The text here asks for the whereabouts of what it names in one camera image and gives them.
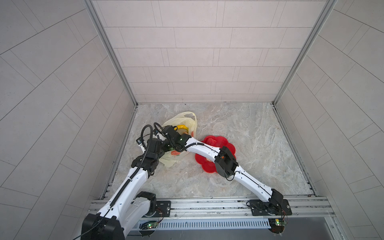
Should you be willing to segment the cream plastic fruit-print bag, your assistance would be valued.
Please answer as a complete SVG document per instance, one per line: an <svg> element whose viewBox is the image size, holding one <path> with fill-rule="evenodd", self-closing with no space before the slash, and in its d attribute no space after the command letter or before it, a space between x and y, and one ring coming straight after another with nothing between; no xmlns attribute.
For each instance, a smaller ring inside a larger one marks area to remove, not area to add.
<svg viewBox="0 0 384 240"><path fill-rule="evenodd" d="M197 127L198 127L198 121L195 113L193 112L182 112L170 120L166 121L164 124L162 124L162 127L166 126L177 126L177 125L185 125L189 128L189 135L192 137L196 136L197 133ZM161 158L160 162L166 167L170 168L175 163L183 159L185 156L187 156L188 152L179 153L177 151L170 151L166 152Z"/></svg>

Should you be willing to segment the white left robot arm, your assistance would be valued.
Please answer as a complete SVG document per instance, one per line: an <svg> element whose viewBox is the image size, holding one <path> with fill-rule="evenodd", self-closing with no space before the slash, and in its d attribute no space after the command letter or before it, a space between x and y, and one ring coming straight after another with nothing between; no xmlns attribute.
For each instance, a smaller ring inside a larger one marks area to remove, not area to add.
<svg viewBox="0 0 384 240"><path fill-rule="evenodd" d="M160 139L148 140L145 152L133 161L133 167L118 191L96 214L86 216L78 239L124 240L143 216L156 214L156 195L139 190L164 155L162 145Z"/></svg>

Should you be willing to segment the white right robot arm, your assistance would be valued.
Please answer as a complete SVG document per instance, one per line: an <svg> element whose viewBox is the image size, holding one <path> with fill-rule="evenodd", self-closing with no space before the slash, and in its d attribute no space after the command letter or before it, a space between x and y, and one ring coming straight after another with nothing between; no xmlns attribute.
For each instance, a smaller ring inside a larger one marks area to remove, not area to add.
<svg viewBox="0 0 384 240"><path fill-rule="evenodd" d="M179 134L174 126L161 127L160 134L166 139L166 146L179 153L191 152L207 158L214 163L220 176L229 182L235 180L254 193L259 199L249 201L248 207L269 215L283 217L287 214L283 209L284 196L247 173L228 147L210 146L186 133Z"/></svg>

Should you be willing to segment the red flower-shaped plastic plate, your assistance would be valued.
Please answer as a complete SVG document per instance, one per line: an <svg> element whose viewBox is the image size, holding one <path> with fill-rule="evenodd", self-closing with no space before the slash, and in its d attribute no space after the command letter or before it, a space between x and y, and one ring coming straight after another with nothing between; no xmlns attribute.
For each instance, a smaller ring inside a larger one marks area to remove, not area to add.
<svg viewBox="0 0 384 240"><path fill-rule="evenodd" d="M222 136L207 136L204 138L202 141L205 145L211 146L212 149L217 150L218 152L220 151L220 148L222 147L227 147L229 151L233 154L233 156L236 158L236 148L235 146L230 143L227 138L222 137ZM198 164L201 165L202 169L209 174L216 173L216 165L214 163L214 158L213 156L213 151L209 150L206 148L206 150L209 151L208 154L195 154L195 160Z"/></svg>

